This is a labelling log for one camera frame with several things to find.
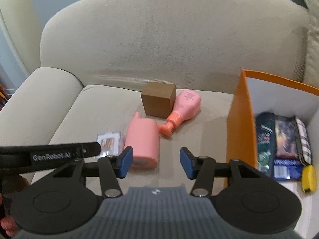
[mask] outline small clear box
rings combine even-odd
[[[97,141],[101,145],[101,153],[95,158],[118,156],[124,149],[125,139],[121,132],[99,134]]]

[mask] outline gray plastic grip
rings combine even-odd
[[[34,235],[22,230],[15,236],[15,239],[40,238],[301,239],[292,229],[276,235],[253,235],[236,229],[218,216],[209,199],[188,195],[184,186],[131,187],[120,198],[105,199],[95,216],[73,231],[59,235]]]

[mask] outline human hand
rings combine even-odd
[[[15,191],[22,191],[25,187],[29,186],[27,179],[20,175],[7,176],[2,180],[3,193],[13,193]],[[0,193],[0,205],[3,203],[3,196]],[[19,232],[19,228],[11,216],[4,217],[0,220],[1,227],[6,231],[7,235],[12,237]]]
[[[3,196],[0,194],[0,204],[2,204]],[[18,232],[18,226],[12,217],[4,217],[0,220],[1,227],[7,232],[7,235],[12,237]]]

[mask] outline orange cardboard box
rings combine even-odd
[[[241,159],[257,168],[255,117],[261,112],[298,116],[306,125],[316,179],[319,180],[319,89],[252,70],[241,72],[227,119],[227,162]],[[304,238],[318,232],[319,191],[305,196],[300,182],[284,182],[302,204],[296,230]]]

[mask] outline brown cardboard box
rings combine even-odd
[[[148,82],[141,98],[146,115],[166,119],[172,112],[176,99],[176,85]]]

